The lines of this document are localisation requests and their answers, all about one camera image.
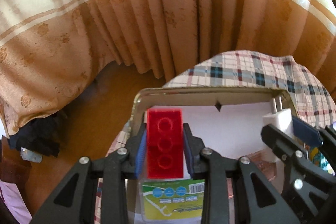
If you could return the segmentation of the white charger plug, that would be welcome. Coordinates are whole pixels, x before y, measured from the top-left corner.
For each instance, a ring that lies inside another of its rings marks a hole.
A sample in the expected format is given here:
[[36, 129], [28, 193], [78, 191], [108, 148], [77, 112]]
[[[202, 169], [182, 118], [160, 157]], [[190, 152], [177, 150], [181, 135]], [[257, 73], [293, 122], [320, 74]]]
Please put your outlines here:
[[[288, 135], [288, 137], [295, 139], [293, 133], [293, 121], [290, 108], [284, 108], [282, 104], [282, 96], [277, 96], [272, 98], [270, 101], [271, 113], [263, 116], [262, 121], [264, 125], [272, 124], [274, 127], [278, 128], [280, 131]], [[277, 167], [284, 166], [283, 162], [277, 158], [272, 150], [264, 145], [264, 155], [263, 159], [268, 162], [275, 162]]]

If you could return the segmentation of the red toy brick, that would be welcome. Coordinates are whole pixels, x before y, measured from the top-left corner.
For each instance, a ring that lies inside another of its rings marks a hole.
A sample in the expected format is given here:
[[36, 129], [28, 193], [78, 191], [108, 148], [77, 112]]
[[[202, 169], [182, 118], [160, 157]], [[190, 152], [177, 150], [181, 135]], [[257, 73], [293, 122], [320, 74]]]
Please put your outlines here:
[[147, 111], [147, 177], [183, 177], [183, 119], [180, 109]]

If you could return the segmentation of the green floss pick box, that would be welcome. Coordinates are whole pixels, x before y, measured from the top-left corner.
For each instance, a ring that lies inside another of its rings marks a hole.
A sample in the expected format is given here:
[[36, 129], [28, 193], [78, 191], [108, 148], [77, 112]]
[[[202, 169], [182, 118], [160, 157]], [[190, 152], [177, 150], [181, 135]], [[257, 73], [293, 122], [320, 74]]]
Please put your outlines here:
[[139, 223], [200, 223], [204, 180], [142, 180], [138, 184]]

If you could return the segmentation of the blue toy brick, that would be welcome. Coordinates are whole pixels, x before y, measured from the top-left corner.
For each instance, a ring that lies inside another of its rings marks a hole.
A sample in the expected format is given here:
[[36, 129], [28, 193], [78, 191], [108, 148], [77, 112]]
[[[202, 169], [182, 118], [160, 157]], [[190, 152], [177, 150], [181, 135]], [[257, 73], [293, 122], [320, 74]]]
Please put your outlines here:
[[319, 166], [321, 169], [326, 168], [326, 166], [328, 165], [327, 160], [317, 147], [310, 149], [309, 157], [311, 162], [314, 165]]

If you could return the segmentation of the copper coloured box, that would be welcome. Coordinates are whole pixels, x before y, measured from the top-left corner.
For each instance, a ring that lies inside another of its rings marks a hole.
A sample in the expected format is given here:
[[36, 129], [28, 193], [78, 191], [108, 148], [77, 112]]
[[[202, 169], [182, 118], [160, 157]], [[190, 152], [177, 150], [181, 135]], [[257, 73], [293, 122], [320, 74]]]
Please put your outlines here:
[[[265, 161], [263, 159], [263, 152], [264, 151], [257, 151], [247, 155], [247, 157], [261, 170], [269, 181], [273, 181], [277, 176], [276, 163]], [[232, 178], [227, 178], [227, 186], [228, 199], [230, 200], [234, 197]]]

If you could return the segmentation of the plaid tablecloth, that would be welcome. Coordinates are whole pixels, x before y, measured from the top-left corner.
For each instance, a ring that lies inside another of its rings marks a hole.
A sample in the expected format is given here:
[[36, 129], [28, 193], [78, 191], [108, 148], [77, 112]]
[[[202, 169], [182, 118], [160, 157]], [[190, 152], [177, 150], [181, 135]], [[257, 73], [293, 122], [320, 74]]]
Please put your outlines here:
[[335, 102], [317, 77], [293, 56], [241, 50], [220, 53], [174, 77], [167, 88], [239, 86], [287, 91], [298, 116], [312, 126], [335, 122]]

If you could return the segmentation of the white paper tray liner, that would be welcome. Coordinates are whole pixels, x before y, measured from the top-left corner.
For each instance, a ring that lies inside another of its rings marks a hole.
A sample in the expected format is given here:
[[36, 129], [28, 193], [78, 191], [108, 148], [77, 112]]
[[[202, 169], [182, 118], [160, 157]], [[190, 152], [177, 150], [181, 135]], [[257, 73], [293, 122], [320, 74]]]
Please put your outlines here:
[[[200, 132], [196, 132], [195, 129], [191, 128], [189, 122], [187, 122], [190, 126], [191, 132], [194, 136], [201, 138], [206, 147], [210, 147], [211, 149], [217, 151], [222, 156], [238, 159], [242, 156], [247, 156], [251, 153], [255, 153], [257, 151], [264, 151], [264, 143], [261, 139], [261, 129], [264, 126], [263, 116], [261, 117], [261, 124], [256, 124], [257, 119], [254, 118], [252, 120], [245, 121], [243, 118], [239, 118], [237, 124], [234, 125], [223, 125], [219, 128], [205, 130], [202, 129]], [[284, 185], [284, 168], [277, 167], [277, 176], [271, 181], [275, 188], [282, 192]], [[183, 179], [188, 179], [190, 175], [188, 172], [184, 173]], [[142, 177], [139, 182], [142, 180], [153, 180], [147, 179], [146, 177]], [[138, 205], [138, 196], [136, 199], [135, 206], [135, 215], [140, 216], [141, 212], [137, 210]]]

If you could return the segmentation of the gold metal tray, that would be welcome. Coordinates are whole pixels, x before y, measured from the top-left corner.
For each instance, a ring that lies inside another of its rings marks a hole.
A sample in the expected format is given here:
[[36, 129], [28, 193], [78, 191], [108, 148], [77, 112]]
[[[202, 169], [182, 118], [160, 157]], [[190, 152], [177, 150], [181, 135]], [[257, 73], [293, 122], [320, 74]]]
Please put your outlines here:
[[146, 121], [146, 111], [151, 108], [168, 110], [174, 107], [183, 111], [183, 121], [189, 122], [196, 132], [211, 130], [225, 124], [236, 125], [239, 118], [257, 119], [271, 110], [272, 98], [282, 98], [282, 105], [298, 116], [290, 94], [285, 90], [250, 87], [180, 87], [148, 88], [135, 97], [129, 127], [131, 136], [138, 133]]

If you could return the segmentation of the dark cloth on floor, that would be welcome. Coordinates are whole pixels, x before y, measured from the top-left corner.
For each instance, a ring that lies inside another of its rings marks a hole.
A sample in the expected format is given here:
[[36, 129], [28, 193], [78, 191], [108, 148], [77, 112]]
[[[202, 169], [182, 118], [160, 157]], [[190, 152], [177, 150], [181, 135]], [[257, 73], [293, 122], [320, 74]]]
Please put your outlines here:
[[56, 112], [46, 118], [33, 119], [20, 128], [15, 135], [9, 137], [9, 147], [17, 151], [25, 148], [44, 156], [58, 157], [60, 143], [57, 135], [66, 119], [67, 115], [64, 111]]

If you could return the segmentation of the small plastic bottle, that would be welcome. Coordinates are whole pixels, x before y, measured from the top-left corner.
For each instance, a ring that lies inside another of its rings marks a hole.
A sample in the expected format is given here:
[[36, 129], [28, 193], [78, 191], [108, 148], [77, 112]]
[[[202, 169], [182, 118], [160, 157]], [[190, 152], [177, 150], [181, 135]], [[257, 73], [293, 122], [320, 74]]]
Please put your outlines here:
[[21, 148], [21, 158], [35, 163], [41, 163], [43, 159], [42, 155], [23, 147]]

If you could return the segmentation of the beige orange curtain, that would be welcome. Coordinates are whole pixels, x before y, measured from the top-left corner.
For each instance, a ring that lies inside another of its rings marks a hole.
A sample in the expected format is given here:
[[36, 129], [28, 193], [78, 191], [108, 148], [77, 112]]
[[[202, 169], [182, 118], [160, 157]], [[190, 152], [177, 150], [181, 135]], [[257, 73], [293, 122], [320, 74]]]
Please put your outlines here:
[[1, 0], [5, 133], [62, 109], [111, 62], [171, 80], [231, 50], [292, 56], [335, 95], [332, 0]]

